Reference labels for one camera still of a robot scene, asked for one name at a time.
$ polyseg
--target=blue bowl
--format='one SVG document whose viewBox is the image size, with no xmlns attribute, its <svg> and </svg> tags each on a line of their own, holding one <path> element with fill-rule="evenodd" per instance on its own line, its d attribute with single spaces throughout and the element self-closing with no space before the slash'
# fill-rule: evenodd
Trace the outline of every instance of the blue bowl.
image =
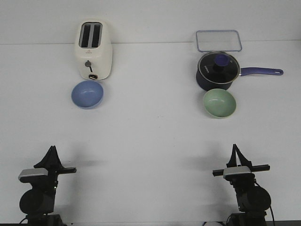
<svg viewBox="0 0 301 226">
<path fill-rule="evenodd" d="M 96 81 L 82 81 L 72 90 L 71 98 L 78 107 L 92 109 L 101 102 L 103 87 Z"/>
</svg>

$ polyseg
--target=toaster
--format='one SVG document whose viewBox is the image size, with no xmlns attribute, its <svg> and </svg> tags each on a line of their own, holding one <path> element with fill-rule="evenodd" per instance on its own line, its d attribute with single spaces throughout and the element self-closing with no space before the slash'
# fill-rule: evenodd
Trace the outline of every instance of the toaster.
<svg viewBox="0 0 301 226">
<path fill-rule="evenodd" d="M 82 22 L 74 49 L 79 72 L 84 79 L 102 80 L 110 75 L 113 51 L 105 22 L 95 19 Z"/>
</svg>

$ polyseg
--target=saucepan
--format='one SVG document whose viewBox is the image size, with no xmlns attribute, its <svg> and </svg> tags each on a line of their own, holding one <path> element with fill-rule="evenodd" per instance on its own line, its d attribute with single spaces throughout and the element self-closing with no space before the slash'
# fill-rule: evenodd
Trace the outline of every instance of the saucepan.
<svg viewBox="0 0 301 226">
<path fill-rule="evenodd" d="M 227 90 L 238 76 L 249 74 L 282 75 L 281 69 L 246 67 L 240 68 L 237 60 L 226 52 L 209 52 L 198 62 L 197 82 L 209 91 L 211 89 Z"/>
</svg>

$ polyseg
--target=saucepan handle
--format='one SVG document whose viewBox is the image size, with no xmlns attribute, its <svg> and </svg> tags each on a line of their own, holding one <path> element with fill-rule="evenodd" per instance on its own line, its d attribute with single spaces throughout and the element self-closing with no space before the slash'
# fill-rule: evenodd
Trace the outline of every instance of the saucepan handle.
<svg viewBox="0 0 301 226">
<path fill-rule="evenodd" d="M 248 74 L 271 74 L 271 75 L 282 75 L 281 69 L 274 68 L 263 68 L 263 67 L 245 67 L 240 69 L 241 76 Z"/>
</svg>

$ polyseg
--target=green bowl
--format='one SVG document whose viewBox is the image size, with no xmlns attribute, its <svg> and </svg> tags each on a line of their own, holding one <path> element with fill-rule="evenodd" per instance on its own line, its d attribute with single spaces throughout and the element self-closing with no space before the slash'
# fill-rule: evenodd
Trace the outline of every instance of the green bowl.
<svg viewBox="0 0 301 226">
<path fill-rule="evenodd" d="M 205 93 L 203 104 L 206 111 L 216 118 L 225 118 L 236 109 L 234 97 L 224 89 L 212 89 Z"/>
</svg>

